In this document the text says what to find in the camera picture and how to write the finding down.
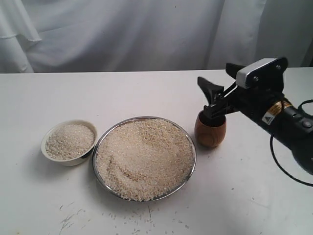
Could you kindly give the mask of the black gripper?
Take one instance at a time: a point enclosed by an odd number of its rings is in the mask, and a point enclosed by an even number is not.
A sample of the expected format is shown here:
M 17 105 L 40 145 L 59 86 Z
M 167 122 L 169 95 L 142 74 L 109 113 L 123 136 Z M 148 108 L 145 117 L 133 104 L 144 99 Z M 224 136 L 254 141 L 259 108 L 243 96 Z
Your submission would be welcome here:
M 238 71 L 244 66 L 226 63 L 225 72 L 236 79 Z M 285 108 L 283 94 L 283 74 L 262 73 L 252 77 L 252 86 L 244 89 L 233 83 L 224 91 L 223 86 L 216 85 L 199 76 L 197 84 L 205 95 L 208 105 L 204 106 L 203 113 L 208 119 L 221 115 L 241 112 L 251 120 L 262 120 L 265 114 L 275 119 Z

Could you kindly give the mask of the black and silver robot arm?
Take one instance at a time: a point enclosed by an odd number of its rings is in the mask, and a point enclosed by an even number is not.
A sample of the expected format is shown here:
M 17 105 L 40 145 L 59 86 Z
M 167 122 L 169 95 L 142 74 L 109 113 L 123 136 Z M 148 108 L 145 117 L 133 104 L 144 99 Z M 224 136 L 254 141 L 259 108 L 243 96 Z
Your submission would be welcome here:
M 293 154 L 308 173 L 313 172 L 313 117 L 295 108 L 283 94 L 283 74 L 288 60 L 264 58 L 248 66 L 227 63 L 226 73 L 235 81 L 227 89 L 203 77 L 197 83 L 208 105 L 203 114 L 214 120 L 241 112 Z

